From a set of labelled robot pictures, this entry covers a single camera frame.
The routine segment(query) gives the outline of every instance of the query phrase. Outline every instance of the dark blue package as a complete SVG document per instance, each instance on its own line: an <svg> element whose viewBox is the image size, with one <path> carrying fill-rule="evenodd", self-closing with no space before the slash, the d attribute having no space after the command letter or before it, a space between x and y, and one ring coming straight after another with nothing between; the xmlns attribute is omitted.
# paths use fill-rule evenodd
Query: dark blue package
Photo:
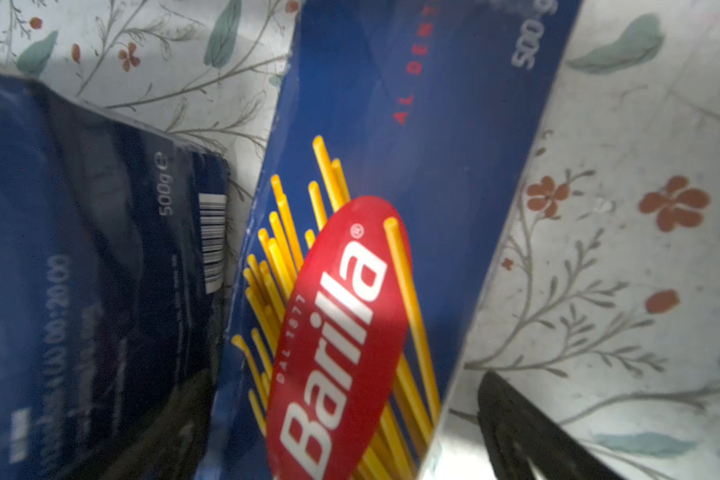
<svg viewBox="0 0 720 480"><path fill-rule="evenodd" d="M0 480L193 474L227 174L202 147L0 73Z"/></svg>
<svg viewBox="0 0 720 480"><path fill-rule="evenodd" d="M303 5L241 249L198 478L416 473L579 6L579 0ZM378 417L358 420L363 403L378 396L355 385L371 361L363 354L374 347L372 313L384 307L375 300L380 290L362 283L373 278L374 285L393 288L405 272L384 260L392 242L388 250L383 242L363 243L381 228L376 220L363 223L372 212L359 205L373 202L393 208L386 220L404 225L407 242L400 240L398 258L408 247L418 304L410 310L406 304L413 334L402 356L387 352L406 363L394 373L392 395L390 385L378 385L388 400L370 437L346 428L379 424ZM325 210L335 212L327 223ZM352 224L353 215L362 220ZM336 229L324 235L337 217L356 239L346 248ZM347 254L350 245L371 251L373 262L365 265L376 267L349 274L360 262ZM314 274L316 264L334 259L340 267ZM305 278L320 281L309 290ZM324 290L315 294L318 283ZM305 291L312 296L297 295ZM416 311L423 328L411 321ZM316 340L319 332L325 338ZM306 359L292 356L305 342L317 350L305 351ZM356 443L370 446L365 453L347 447Z"/></svg>

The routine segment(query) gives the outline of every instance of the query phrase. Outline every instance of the barcode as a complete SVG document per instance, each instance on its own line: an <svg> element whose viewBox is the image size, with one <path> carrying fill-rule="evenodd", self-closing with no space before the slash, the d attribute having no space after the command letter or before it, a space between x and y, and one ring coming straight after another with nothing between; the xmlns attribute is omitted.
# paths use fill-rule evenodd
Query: barcode
<svg viewBox="0 0 720 480"><path fill-rule="evenodd" d="M29 414L28 408L22 408L10 416L10 463L19 463L27 458Z"/></svg>
<svg viewBox="0 0 720 480"><path fill-rule="evenodd" d="M221 288L224 280L224 229L226 195L198 194L200 199L200 237L202 265L206 274L206 294Z"/></svg>

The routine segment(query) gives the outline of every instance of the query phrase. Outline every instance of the registered trademark symbol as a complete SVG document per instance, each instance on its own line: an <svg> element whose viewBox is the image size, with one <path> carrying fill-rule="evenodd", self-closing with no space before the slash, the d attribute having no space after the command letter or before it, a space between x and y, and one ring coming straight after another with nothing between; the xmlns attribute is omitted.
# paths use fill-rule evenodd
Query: registered trademark symbol
<svg viewBox="0 0 720 480"><path fill-rule="evenodd" d="M349 228L349 234L352 238L360 238L365 233L365 228L360 224L354 224Z"/></svg>

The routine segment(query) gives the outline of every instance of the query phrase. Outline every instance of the flower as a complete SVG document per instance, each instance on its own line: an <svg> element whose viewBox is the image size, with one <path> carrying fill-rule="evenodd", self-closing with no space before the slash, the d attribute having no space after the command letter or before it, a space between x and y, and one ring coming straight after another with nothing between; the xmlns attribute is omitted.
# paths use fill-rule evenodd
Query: flower
<svg viewBox="0 0 720 480"><path fill-rule="evenodd" d="M551 218L557 213L557 202L565 200L570 195L570 187L568 184L562 184L555 188L554 180L547 175L541 178L538 184L529 186L525 193L530 197L528 208L534 212L544 210L544 216Z"/></svg>
<svg viewBox="0 0 720 480"><path fill-rule="evenodd" d="M701 225L704 216L698 210L710 204L710 196L704 190L686 188L688 183L688 178L675 175L662 190L645 194L638 209L643 214L658 210L656 225L662 232L671 232L676 225L688 228Z"/></svg>
<svg viewBox="0 0 720 480"><path fill-rule="evenodd" d="M123 70L125 70L126 72L130 70L131 65L135 67L141 65L141 59L134 55L135 51L136 44L131 42L128 44L128 52L126 52L125 50L120 50L117 53L117 57L123 61Z"/></svg>
<svg viewBox="0 0 720 480"><path fill-rule="evenodd" d="M72 60L74 60L75 63L80 62L80 46L76 43L72 44Z"/></svg>
<svg viewBox="0 0 720 480"><path fill-rule="evenodd" d="M680 298L677 296L677 292L674 290L664 290L663 292L654 293L648 297L646 300L646 312L669 312L678 303L680 303Z"/></svg>

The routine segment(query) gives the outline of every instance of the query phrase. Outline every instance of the black object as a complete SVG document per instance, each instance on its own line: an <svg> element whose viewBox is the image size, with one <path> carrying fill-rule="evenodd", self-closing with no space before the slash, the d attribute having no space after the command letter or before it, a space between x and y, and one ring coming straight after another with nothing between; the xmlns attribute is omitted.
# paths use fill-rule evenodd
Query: black object
<svg viewBox="0 0 720 480"><path fill-rule="evenodd" d="M498 480L623 480L495 372L478 390L478 421Z"/></svg>

